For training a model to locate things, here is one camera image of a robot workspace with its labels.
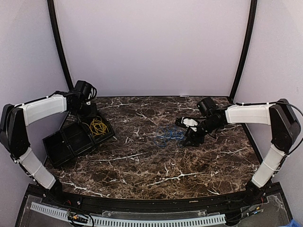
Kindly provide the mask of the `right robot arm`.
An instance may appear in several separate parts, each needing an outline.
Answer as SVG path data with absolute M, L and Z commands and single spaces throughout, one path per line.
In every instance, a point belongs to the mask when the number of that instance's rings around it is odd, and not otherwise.
M 185 128 L 184 147 L 198 147 L 205 136 L 227 124 L 264 124 L 271 127 L 272 140 L 269 151 L 261 165 L 245 186 L 242 202 L 252 205 L 259 199 L 265 185 L 276 174 L 286 158 L 298 145 L 295 144 L 301 133 L 300 122 L 295 115 L 298 108 L 287 99 L 267 103 L 236 103 L 219 107 L 212 98 L 206 97 L 197 103 L 201 119 L 180 117 L 175 120 L 178 127 Z

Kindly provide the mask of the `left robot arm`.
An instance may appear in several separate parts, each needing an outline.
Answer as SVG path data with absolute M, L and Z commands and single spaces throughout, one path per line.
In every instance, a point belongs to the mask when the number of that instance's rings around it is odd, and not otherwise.
M 51 95 L 17 105 L 6 104 L 0 119 L 0 142 L 28 177 L 48 191 L 48 198 L 56 206 L 63 206 L 67 196 L 58 180 L 32 149 L 29 128 L 50 116 L 71 112 L 79 117 L 93 117 L 97 108 L 91 104 L 97 89 L 79 80 L 69 91 L 54 91 Z

